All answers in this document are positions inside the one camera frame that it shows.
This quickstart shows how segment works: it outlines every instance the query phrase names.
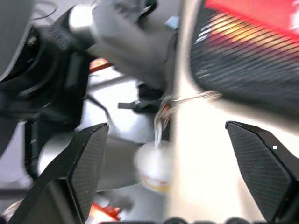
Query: white tabletop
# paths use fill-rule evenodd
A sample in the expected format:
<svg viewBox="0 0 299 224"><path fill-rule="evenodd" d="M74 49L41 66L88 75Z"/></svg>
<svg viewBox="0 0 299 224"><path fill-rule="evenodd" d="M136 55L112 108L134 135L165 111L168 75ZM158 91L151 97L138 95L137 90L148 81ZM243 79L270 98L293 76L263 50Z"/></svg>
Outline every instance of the white tabletop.
<svg viewBox="0 0 299 224"><path fill-rule="evenodd" d="M196 96L200 90L191 80L188 55L200 0L185 0L180 23L176 95ZM227 100L197 98L175 112L172 140L175 145L174 180L168 217L188 222L223 223L231 217L263 220L241 177L233 147L225 129L227 120L259 126L272 132L299 157L299 124L262 110Z"/></svg>

